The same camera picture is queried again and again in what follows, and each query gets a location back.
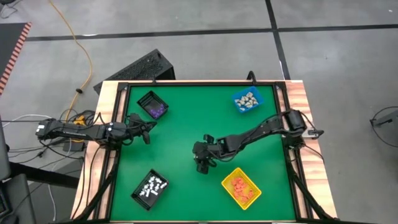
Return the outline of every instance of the striped warning tape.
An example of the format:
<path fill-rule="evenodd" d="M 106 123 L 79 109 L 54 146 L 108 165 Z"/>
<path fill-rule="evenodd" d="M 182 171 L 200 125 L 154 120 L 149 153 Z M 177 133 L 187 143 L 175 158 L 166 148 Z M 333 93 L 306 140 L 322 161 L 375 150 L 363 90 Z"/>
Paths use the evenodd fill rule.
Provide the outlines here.
<path fill-rule="evenodd" d="M 28 22 L 27 24 L 25 24 L 25 27 L 23 28 L 21 35 L 19 36 L 17 44 L 16 44 L 14 50 L 12 51 L 10 60 L 8 61 L 7 65 L 6 65 L 6 69 L 0 76 L 0 96 L 4 92 L 7 81 L 11 75 L 11 71 L 14 68 L 15 63 L 17 62 L 18 55 L 21 52 L 22 46 L 24 45 L 27 34 L 29 33 L 29 30 L 31 27 L 32 27 L 32 23 Z"/>

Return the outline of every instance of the black keyboard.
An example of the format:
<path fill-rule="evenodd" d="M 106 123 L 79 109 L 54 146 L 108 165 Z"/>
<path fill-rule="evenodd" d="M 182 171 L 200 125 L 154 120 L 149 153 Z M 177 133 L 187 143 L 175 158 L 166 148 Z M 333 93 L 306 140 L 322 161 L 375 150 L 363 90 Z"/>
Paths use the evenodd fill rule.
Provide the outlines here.
<path fill-rule="evenodd" d="M 11 208 L 9 206 L 9 202 L 7 201 L 6 194 L 2 187 L 2 183 L 0 182 L 0 218 L 5 217 L 11 212 Z"/>

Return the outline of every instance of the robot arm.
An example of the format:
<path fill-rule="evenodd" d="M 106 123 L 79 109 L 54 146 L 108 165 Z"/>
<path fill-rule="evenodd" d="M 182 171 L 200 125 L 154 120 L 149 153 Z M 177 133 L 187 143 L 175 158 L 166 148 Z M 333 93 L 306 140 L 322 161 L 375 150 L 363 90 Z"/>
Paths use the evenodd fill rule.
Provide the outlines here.
<path fill-rule="evenodd" d="M 283 118 L 289 129 L 284 128 Z M 213 159 L 228 162 L 248 144 L 267 137 L 271 134 L 284 134 L 292 137 L 300 136 L 307 129 L 307 125 L 300 111 L 290 110 L 265 119 L 255 128 L 242 134 L 232 134 L 215 139 L 206 134 L 206 142 L 196 142 L 193 146 L 194 160 L 197 163 L 197 171 L 208 173 L 208 167 L 216 167 Z"/>
<path fill-rule="evenodd" d="M 149 131 L 157 124 L 145 122 L 138 114 L 131 114 L 129 124 L 120 122 L 80 126 L 73 123 L 63 123 L 56 119 L 46 119 L 39 123 L 36 136 L 39 140 L 57 137 L 96 141 L 100 146 L 113 149 L 120 146 L 124 140 L 143 136 L 146 144 L 150 143 Z"/>

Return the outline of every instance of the green mat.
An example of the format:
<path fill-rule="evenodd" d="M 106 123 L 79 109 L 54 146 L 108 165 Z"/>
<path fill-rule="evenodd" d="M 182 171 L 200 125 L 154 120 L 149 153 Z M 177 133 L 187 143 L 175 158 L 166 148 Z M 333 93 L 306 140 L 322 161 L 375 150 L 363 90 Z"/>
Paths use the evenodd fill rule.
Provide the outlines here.
<path fill-rule="evenodd" d="M 168 105 L 168 112 L 150 132 L 150 145 L 135 138 L 123 146 L 113 198 L 111 220 L 294 220 L 294 209 L 280 136 L 269 136 L 240 152 L 231 162 L 217 162 L 209 174 L 196 171 L 192 148 L 204 134 L 215 138 L 240 134 L 276 114 L 271 86 L 259 86 L 264 104 L 241 114 L 232 95 L 246 86 L 133 87 L 127 114 L 153 119 L 137 104 L 152 90 Z M 260 188 L 262 195 L 247 209 L 233 200 L 221 181 L 240 167 Z M 150 171 L 156 170 L 170 184 L 153 208 L 143 209 L 131 198 Z"/>

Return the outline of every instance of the yellow bin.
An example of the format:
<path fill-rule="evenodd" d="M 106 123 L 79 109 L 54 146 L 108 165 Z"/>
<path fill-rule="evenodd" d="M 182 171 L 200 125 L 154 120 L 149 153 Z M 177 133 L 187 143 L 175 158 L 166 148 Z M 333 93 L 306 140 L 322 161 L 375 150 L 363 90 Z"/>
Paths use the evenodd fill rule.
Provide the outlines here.
<path fill-rule="evenodd" d="M 243 179 L 243 182 L 247 184 L 247 187 L 243 190 L 244 194 L 248 194 L 250 190 L 253 192 L 253 196 L 249 198 L 247 202 L 242 202 L 234 195 L 234 185 L 232 184 L 232 180 L 240 177 Z M 241 170 L 241 168 L 236 168 L 230 175 L 225 177 L 225 179 L 221 182 L 222 186 L 225 190 L 234 198 L 235 202 L 243 209 L 246 210 L 260 195 L 261 190 L 251 181 L 251 179 Z"/>

